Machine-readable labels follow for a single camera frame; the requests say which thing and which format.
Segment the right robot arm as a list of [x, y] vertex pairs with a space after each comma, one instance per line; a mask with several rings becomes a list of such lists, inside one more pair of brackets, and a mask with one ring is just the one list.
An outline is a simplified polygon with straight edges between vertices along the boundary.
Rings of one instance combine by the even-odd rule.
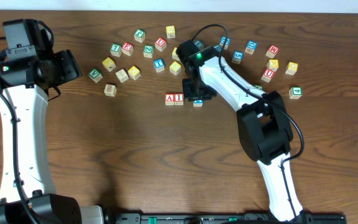
[[290, 143], [300, 129], [287, 114], [282, 97], [246, 82], [214, 47], [200, 50], [184, 43], [177, 55], [188, 75], [183, 81], [185, 98], [210, 100], [220, 95], [230, 104], [236, 112], [240, 144], [262, 172], [270, 213], [280, 222], [295, 221], [303, 207], [291, 176]]

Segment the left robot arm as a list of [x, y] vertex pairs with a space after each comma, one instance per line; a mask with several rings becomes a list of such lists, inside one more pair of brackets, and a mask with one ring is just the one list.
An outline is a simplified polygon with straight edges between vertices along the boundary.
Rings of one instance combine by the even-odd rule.
[[7, 57], [0, 60], [0, 223], [104, 223], [100, 206], [81, 207], [56, 193], [48, 164], [48, 90], [81, 76], [73, 54], [30, 45], [7, 50]]

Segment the red A block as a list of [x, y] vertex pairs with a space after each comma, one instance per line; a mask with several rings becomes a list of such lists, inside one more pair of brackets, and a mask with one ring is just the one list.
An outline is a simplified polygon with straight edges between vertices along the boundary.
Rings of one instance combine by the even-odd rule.
[[165, 104], [167, 106], [171, 106], [175, 104], [175, 95], [172, 93], [165, 94]]

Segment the red I block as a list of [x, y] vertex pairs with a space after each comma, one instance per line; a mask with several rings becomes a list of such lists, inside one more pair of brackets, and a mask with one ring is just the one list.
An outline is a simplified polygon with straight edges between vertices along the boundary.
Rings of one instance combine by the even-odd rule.
[[174, 105], [183, 105], [184, 104], [184, 94], [183, 93], [176, 93], [174, 94]]

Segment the blue 2 block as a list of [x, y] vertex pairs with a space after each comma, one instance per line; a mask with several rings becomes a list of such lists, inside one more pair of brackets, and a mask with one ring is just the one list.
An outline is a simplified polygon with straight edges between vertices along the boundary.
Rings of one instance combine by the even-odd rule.
[[194, 107], [202, 107], [203, 106], [203, 100], [195, 100], [193, 102]]

